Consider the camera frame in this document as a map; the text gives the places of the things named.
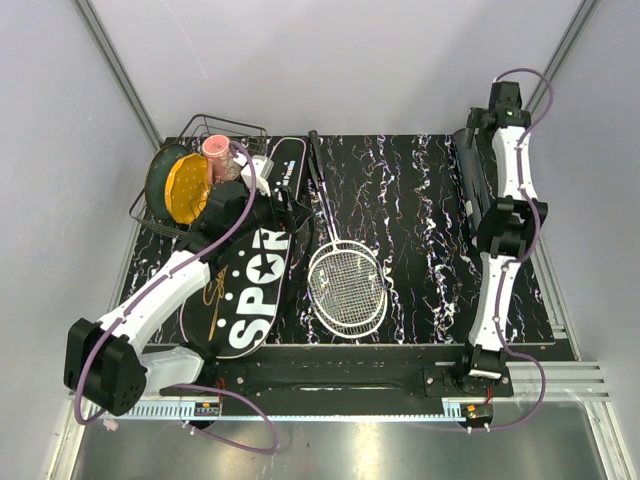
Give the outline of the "black sport racket bag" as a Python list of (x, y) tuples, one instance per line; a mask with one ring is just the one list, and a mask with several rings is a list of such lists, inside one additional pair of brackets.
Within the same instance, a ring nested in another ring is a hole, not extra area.
[[(304, 204), (306, 141), (282, 137), (267, 157), (274, 162), (269, 177), (271, 195), (288, 189)], [(253, 353), (285, 309), (296, 233), (269, 229), (270, 216), (269, 197), (249, 189), (245, 207), (230, 226), (223, 229), (216, 222), (215, 230), (195, 229), (217, 239), (236, 221), (242, 223), (207, 255), (211, 279), (180, 310), (184, 343), (203, 357), (230, 360)]]

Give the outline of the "black shuttlecock tube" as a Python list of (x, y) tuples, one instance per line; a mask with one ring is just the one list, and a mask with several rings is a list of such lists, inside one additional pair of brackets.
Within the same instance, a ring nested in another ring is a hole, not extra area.
[(489, 193), (484, 160), (475, 137), (473, 129), (463, 128), (453, 135), (453, 140), (470, 235), (479, 250), (491, 252), (497, 235), (497, 204)]

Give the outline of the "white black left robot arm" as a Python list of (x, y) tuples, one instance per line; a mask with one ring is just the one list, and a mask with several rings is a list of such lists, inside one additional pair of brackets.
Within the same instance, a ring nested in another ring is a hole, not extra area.
[(182, 384), (196, 396), (215, 386), (212, 358), (185, 343), (147, 354), (153, 333), (183, 302), (203, 288), (231, 259), (241, 240), (260, 229), (296, 233), (312, 211), (287, 189), (263, 196), (238, 182), (218, 185), (190, 231), (164, 266), (123, 304), (92, 322), (81, 318), (69, 329), (63, 383), (74, 391), (79, 423), (82, 401), (121, 416), (146, 393)]

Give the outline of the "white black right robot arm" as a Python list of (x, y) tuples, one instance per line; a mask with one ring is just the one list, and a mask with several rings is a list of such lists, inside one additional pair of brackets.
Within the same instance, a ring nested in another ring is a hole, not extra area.
[(507, 381), (513, 286), (548, 214), (531, 175), (532, 125), (518, 83), (496, 80), (487, 107), (471, 109), (465, 128), (453, 137), (469, 232), (481, 259), (476, 314), (452, 380), (470, 397)]

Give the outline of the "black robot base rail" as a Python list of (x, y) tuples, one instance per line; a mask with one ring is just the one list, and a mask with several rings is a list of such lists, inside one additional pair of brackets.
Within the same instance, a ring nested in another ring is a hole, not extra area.
[(444, 398), (510, 398), (509, 375), (456, 380), (461, 346), (264, 346), (236, 360), (209, 361), (196, 384), (222, 387), (271, 417), (426, 415)]

